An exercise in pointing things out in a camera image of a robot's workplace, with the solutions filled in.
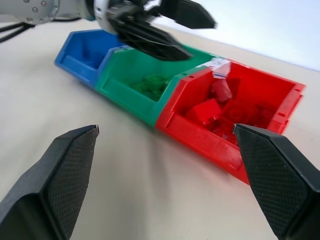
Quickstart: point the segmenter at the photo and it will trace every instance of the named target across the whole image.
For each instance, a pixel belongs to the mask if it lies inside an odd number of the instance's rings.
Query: red bin
[[[249,184],[233,125],[248,124],[282,134],[303,97],[305,85],[232,62],[226,79],[232,99],[219,103],[221,114],[211,118],[210,124],[199,124],[188,112],[215,98],[212,86],[216,81],[209,68],[183,78],[156,127]]]

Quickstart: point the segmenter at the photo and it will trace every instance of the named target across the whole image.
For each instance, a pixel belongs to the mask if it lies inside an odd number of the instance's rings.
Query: cable
[[[80,17],[76,17],[76,18],[56,18],[54,20],[52,20],[51,22],[54,22],[54,23],[71,23],[71,22],[75,22],[75,21],[78,21],[78,20],[81,20]],[[18,29],[17,31],[14,31],[12,33],[9,33],[8,35],[4,36],[4,37],[0,37],[0,44],[5,42],[5,41],[8,41],[16,36],[18,36],[19,34],[23,33],[24,31],[28,30],[28,29],[31,29],[31,28],[34,28],[35,25],[31,25],[31,24],[28,24],[28,23],[25,23],[25,22],[19,22],[19,23],[16,23],[16,24],[13,24],[13,25],[9,25],[9,26],[5,26],[5,27],[1,27],[0,28],[0,33],[4,33],[6,31],[10,31],[10,30],[13,30],[13,29]]]

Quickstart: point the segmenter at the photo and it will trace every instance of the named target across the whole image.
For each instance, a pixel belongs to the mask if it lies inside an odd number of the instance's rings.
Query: label on bin
[[[197,68],[200,68],[203,66],[206,66],[212,69],[214,78],[225,79],[230,72],[231,62],[228,59],[225,59],[222,57],[214,57],[211,59],[211,61],[207,61],[197,66]]]

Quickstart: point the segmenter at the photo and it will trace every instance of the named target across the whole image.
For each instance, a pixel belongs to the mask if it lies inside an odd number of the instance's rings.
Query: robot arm
[[[190,29],[217,25],[200,4],[191,0],[161,0],[146,9],[149,1],[2,0],[0,16],[15,16],[29,28],[60,17],[97,20],[103,30],[117,34],[121,42],[162,61],[182,61],[192,55],[167,32],[151,26],[154,18],[165,16]]]

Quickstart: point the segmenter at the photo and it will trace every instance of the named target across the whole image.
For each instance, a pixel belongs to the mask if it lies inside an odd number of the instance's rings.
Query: textured gripper pad
[[[71,143],[45,189],[50,210],[68,239],[88,188],[97,135],[93,129]]]
[[[245,128],[236,137],[253,194],[280,238],[306,202],[308,187],[268,138]]]

